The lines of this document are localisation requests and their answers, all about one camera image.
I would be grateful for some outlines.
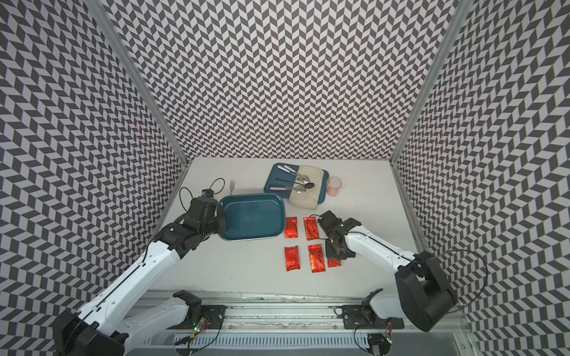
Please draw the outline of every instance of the white robotic arm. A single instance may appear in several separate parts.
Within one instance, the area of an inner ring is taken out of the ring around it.
[[[186,253],[196,249],[210,234],[224,231],[225,217],[218,207],[208,192],[194,198],[189,211],[153,237],[145,253],[105,291],[76,314],[60,314],[52,324],[57,351],[61,355],[120,356],[168,327],[186,321],[196,325],[201,300],[184,290],[147,312],[124,317]],[[378,293],[368,301],[373,310],[370,313],[378,319],[407,317],[419,329],[428,331],[457,302],[457,295],[433,255],[415,255],[400,249],[358,221],[341,221],[330,211],[321,215],[318,222],[328,236],[328,259],[346,259],[359,253],[395,275],[398,293]]]
[[[64,311],[52,323],[60,355],[121,356],[153,335],[182,322],[198,324],[201,300],[181,290],[168,301],[125,319],[150,286],[226,220],[211,190],[192,199],[187,213],[152,238],[145,252],[93,300],[72,314]]]

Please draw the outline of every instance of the black and white chevron wallpaper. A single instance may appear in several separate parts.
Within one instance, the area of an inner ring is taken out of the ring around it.
[[[0,354],[47,354],[54,316],[139,255],[181,171],[78,0],[0,3],[0,158]]]
[[[388,158],[457,0],[102,0],[189,158]]]
[[[486,355],[570,355],[570,1],[476,0],[397,162]],[[484,275],[447,269],[463,301]]]

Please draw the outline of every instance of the teal tray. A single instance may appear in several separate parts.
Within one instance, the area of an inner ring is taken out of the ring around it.
[[[292,187],[293,183],[289,183],[289,182],[282,182],[282,181],[277,181],[276,178],[280,178],[280,179],[286,179],[288,181],[294,181],[295,180],[295,176],[292,174],[289,174],[287,172],[283,172],[281,169],[277,168],[277,166],[283,166],[283,165],[287,165],[291,168],[293,168],[294,170],[298,170],[299,166],[295,166],[289,163],[276,163],[273,165],[273,167],[271,168],[271,172],[269,173],[269,177],[267,177],[267,182],[265,182],[265,187],[263,187],[263,191],[266,193],[274,193],[277,194],[278,196],[280,196],[283,199],[289,199],[289,196],[291,195],[291,191],[287,190],[287,191],[279,191],[279,190],[269,190],[269,187],[275,187],[275,186],[282,186],[282,187]],[[327,194],[327,180],[329,177],[329,174],[327,171],[323,170],[324,174],[323,174],[323,184],[321,186],[321,193],[319,195],[319,204],[322,204],[324,202],[324,198]]]
[[[285,204],[276,194],[228,195],[219,204],[226,213],[224,240],[274,238],[285,230]]]

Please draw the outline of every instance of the white table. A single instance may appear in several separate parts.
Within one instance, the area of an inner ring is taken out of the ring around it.
[[[226,187],[215,196],[217,200],[230,194],[231,179],[235,180],[234,195],[262,193],[272,165],[278,162],[322,168],[341,178],[343,188],[338,196],[327,196],[315,211],[290,206],[285,200],[287,216],[298,219],[297,239],[285,239],[282,234],[271,239],[227,242],[212,235],[162,275],[151,289],[338,297],[365,297],[381,287],[393,290],[393,274],[361,255],[343,260],[340,267],[311,273],[307,246],[321,243],[324,253],[325,241],[308,241],[303,226],[303,217],[331,210],[342,220],[354,218],[386,241],[417,252],[388,161],[196,158],[182,186],[196,197],[222,177]],[[218,181],[213,189],[217,191],[220,187]],[[182,197],[187,207],[188,192],[183,192]],[[182,213],[184,209],[177,196],[165,224]],[[326,237],[320,229],[319,234]],[[284,247],[295,245],[299,246],[301,269],[287,272]]]

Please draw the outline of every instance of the metal spoon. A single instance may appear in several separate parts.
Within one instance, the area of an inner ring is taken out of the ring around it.
[[[281,181],[281,182],[289,182],[289,183],[300,184],[300,185],[304,186],[306,189],[310,189],[310,188],[313,188],[313,187],[315,186],[314,183],[302,184],[302,183],[299,183],[299,182],[288,181],[288,180],[286,180],[286,179],[281,179],[281,178],[276,178],[275,180],[276,180],[276,181]]]
[[[294,175],[298,180],[300,180],[303,183],[311,183],[311,180],[309,179],[308,176],[304,175],[304,174],[299,174],[299,172],[297,172],[296,170],[294,170],[293,168],[287,166],[287,165],[283,165],[283,166],[277,166],[277,168],[281,169],[284,172],[290,173],[292,175]]]
[[[297,193],[304,193],[307,191],[305,187],[270,187],[269,190],[294,190]]]

